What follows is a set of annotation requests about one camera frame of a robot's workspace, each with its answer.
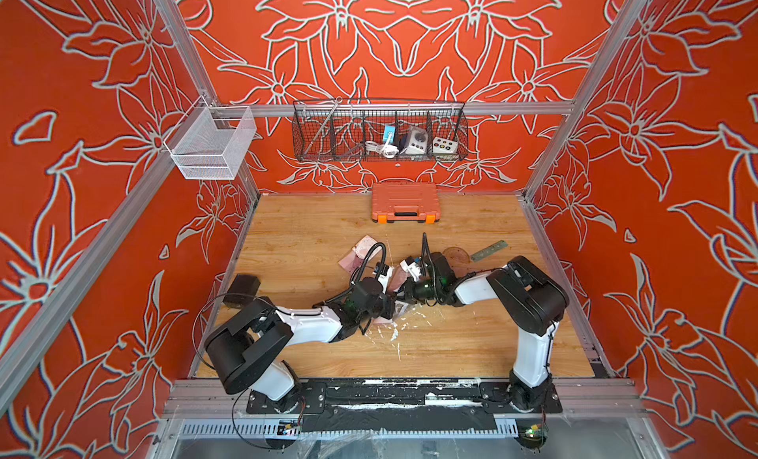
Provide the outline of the pink ruler set pouch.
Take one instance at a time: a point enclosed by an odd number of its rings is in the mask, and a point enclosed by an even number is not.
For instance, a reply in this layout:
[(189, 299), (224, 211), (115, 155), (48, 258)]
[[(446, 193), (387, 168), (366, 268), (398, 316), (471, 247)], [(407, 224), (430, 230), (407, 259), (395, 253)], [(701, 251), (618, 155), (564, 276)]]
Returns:
[(422, 269), (418, 263), (411, 263), (409, 265), (406, 261), (402, 261), (398, 267), (387, 267), (384, 273), (380, 275), (379, 281), (387, 294), (396, 296), (395, 308), (390, 318), (380, 316), (373, 323), (385, 325), (402, 318), (412, 305), (410, 295), (406, 295), (405, 293), (405, 286), (408, 281), (410, 283), (420, 281), (421, 276)]

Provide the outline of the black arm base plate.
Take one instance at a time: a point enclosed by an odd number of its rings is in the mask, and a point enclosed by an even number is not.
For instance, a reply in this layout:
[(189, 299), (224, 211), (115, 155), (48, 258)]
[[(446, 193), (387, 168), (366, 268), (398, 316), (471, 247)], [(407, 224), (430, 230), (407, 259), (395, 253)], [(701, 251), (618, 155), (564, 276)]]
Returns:
[(523, 414), (507, 379), (478, 378), (310, 378), (298, 390), (274, 402), (252, 392), (250, 415), (323, 414), (331, 407), (389, 409), (393, 407), (481, 408), (491, 414)]

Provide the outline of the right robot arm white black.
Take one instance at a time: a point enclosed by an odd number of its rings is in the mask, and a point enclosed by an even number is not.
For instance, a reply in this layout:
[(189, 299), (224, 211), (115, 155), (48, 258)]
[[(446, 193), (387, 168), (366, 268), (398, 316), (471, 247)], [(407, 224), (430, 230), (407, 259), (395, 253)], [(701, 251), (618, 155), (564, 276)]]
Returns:
[(422, 253), (401, 261), (400, 268), (407, 279), (398, 299), (409, 304), (459, 308), (497, 299), (518, 329), (507, 402), (522, 413), (546, 404), (553, 387), (554, 342), (569, 306), (566, 291), (554, 279), (523, 256), (458, 277), (445, 255), (430, 251), (427, 237), (422, 238)]

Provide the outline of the clear brown protractor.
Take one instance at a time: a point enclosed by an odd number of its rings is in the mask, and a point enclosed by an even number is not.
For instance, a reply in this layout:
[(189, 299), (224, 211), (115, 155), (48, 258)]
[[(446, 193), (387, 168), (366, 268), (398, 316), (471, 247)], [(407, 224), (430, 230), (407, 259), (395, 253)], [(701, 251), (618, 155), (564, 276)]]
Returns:
[(442, 252), (442, 255), (446, 257), (448, 265), (452, 269), (465, 269), (471, 265), (470, 255), (460, 247), (448, 247)]

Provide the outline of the green straight ruler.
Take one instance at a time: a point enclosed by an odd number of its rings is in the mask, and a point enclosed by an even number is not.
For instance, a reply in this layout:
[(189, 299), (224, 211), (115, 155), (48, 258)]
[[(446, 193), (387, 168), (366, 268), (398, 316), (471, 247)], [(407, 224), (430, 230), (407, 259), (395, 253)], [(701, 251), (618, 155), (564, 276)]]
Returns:
[(506, 249), (508, 247), (508, 243), (503, 240), (499, 240), (484, 249), (481, 249), (475, 253), (473, 253), (470, 256), (470, 261), (473, 263), (477, 263), (478, 261), (483, 261), (484, 259), (487, 259), (488, 257), (491, 257), (495, 255), (496, 253), (499, 253), (500, 251)]

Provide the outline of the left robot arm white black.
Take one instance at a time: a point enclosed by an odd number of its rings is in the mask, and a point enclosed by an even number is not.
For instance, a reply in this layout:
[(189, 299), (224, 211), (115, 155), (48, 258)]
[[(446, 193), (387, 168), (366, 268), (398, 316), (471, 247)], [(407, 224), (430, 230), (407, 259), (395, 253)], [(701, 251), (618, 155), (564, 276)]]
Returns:
[(394, 295), (387, 291), (390, 267), (386, 245), (377, 242), (351, 274), (343, 292), (310, 309), (289, 309), (258, 295), (260, 281), (238, 275), (218, 297), (239, 311), (205, 337), (203, 349), (225, 392), (253, 391), (279, 402), (298, 389), (295, 373), (280, 359), (289, 346), (335, 344), (365, 334), (376, 319), (390, 320)]

